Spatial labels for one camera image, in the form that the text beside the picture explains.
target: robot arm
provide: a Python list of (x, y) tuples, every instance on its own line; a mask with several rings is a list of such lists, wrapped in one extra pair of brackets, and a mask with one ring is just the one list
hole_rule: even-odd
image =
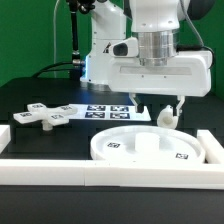
[(158, 117), (158, 125), (166, 128), (176, 128), (185, 96), (202, 97), (211, 88), (212, 53), (204, 46), (177, 50), (179, 21), (192, 2), (129, 0), (133, 36), (109, 49), (109, 86), (129, 92), (136, 108), (137, 93), (178, 97), (177, 107), (167, 106)]
[[(86, 83), (105, 84), (112, 91), (129, 93), (137, 109), (141, 108), (136, 96), (138, 93), (176, 95), (180, 103), (175, 108), (175, 113), (168, 106), (158, 118), (159, 126), (175, 128), (185, 96), (204, 96), (209, 92), (213, 60), (211, 52), (202, 47), (197, 50), (178, 50), (179, 21), (186, 16), (183, 8), (190, 10), (193, 17), (196, 14), (192, 11), (195, 4), (201, 8), (205, 4), (208, 8), (214, 1), (124, 0), (124, 13), (132, 18), (132, 37), (123, 40), (124, 36), (120, 35), (112, 40), (106, 35), (104, 38), (99, 37), (98, 32), (93, 33), (93, 47), (86, 61)], [(113, 13), (114, 4), (110, 1), (80, 0), (79, 9), (85, 11), (87, 8), (88, 11), (89, 6), (94, 8), (94, 3), (96, 8), (92, 12), (93, 27), (100, 31), (110, 27), (120, 34), (125, 33), (124, 25), (120, 25), (125, 24), (121, 9), (116, 9), (116, 13)], [(114, 16), (113, 24), (111, 19), (108, 20), (111, 16)]]

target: white block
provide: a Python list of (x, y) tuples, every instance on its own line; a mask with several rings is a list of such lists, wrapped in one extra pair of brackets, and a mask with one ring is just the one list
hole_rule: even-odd
[(10, 135), (10, 126), (9, 125), (0, 125), (0, 153), (8, 145), (11, 140)]
[(198, 130), (197, 139), (206, 151), (208, 163), (224, 164), (224, 149), (208, 130)]

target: white plastic part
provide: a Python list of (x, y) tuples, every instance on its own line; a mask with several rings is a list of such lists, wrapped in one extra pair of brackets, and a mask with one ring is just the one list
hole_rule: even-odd
[[(136, 151), (136, 134), (153, 133), (159, 136), (159, 149), (156, 151), (158, 139), (147, 142), (142, 150)], [(205, 151), (190, 135), (175, 130), (152, 126), (124, 126), (111, 128), (95, 135), (91, 140), (91, 157), (94, 160), (110, 162), (142, 162), (142, 163), (203, 163)]]
[(73, 105), (47, 108), (42, 103), (36, 103), (27, 105), (27, 108), (29, 112), (13, 114), (14, 119), (21, 124), (42, 120), (44, 131), (50, 131), (56, 125), (67, 124), (69, 118), (65, 116), (77, 113), (77, 108)]
[(180, 52), (161, 67), (140, 66), (138, 58), (113, 58), (108, 83), (115, 92), (205, 96), (211, 89), (211, 60), (208, 51)]
[(208, 163), (224, 164), (224, 148), (208, 130), (198, 130), (197, 139), (206, 151)]
[(9, 125), (0, 125), (0, 153), (8, 145), (11, 140)]
[(178, 120), (179, 118), (177, 116), (173, 116), (173, 107), (168, 105), (160, 112), (157, 119), (157, 125), (162, 128), (175, 129), (177, 127)]
[(135, 151), (145, 155), (159, 152), (159, 135), (149, 132), (139, 132), (135, 135)]

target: cable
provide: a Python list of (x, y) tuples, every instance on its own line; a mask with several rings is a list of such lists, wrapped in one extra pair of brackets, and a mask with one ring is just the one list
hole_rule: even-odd
[(58, 6), (61, 0), (57, 0), (54, 7), (54, 17), (53, 17), (53, 29), (54, 29), (54, 63), (57, 61), (57, 11)]
[(42, 68), (40, 71), (34, 73), (32, 75), (32, 78), (38, 78), (38, 76), (43, 73), (43, 72), (46, 72), (48, 71), (50, 68), (55, 68), (55, 67), (58, 67), (58, 66), (61, 66), (61, 65), (72, 65), (72, 62), (71, 61), (66, 61), (66, 62), (59, 62), (59, 63), (55, 63), (55, 64), (52, 64), (52, 65), (48, 65), (47, 67), (44, 67)]
[(201, 45), (201, 47), (204, 47), (204, 41), (202, 40), (201, 38), (201, 35), (199, 34), (199, 32), (197, 31), (197, 29), (195, 28), (194, 24), (192, 23), (190, 17), (188, 16), (188, 13), (185, 9), (185, 6), (184, 6), (184, 2), (183, 0), (180, 0), (180, 4), (181, 4), (181, 8), (182, 8), (182, 11), (185, 15), (185, 18), (186, 18), (186, 21), (189, 25), (189, 27), (191, 28), (191, 30), (193, 31), (193, 33), (195, 34), (196, 38), (198, 39), (198, 42), (199, 44)]

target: small white object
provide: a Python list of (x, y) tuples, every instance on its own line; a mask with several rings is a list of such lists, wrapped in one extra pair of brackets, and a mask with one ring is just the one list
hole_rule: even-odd
[(139, 132), (135, 135), (135, 150), (143, 154), (159, 152), (159, 140), (155, 133)]
[(13, 114), (14, 119), (21, 124), (42, 120), (44, 131), (50, 131), (56, 125), (67, 124), (69, 118), (65, 116), (77, 113), (73, 105), (47, 108), (42, 103), (36, 103), (27, 105), (27, 108), (29, 112)]
[(208, 163), (224, 164), (224, 148), (208, 130), (198, 130), (197, 139), (206, 151)]
[(179, 118), (177, 116), (173, 116), (173, 107), (168, 105), (160, 112), (157, 119), (157, 125), (162, 128), (175, 129), (177, 127), (178, 120)]
[(8, 145), (11, 140), (9, 125), (0, 125), (0, 153)]

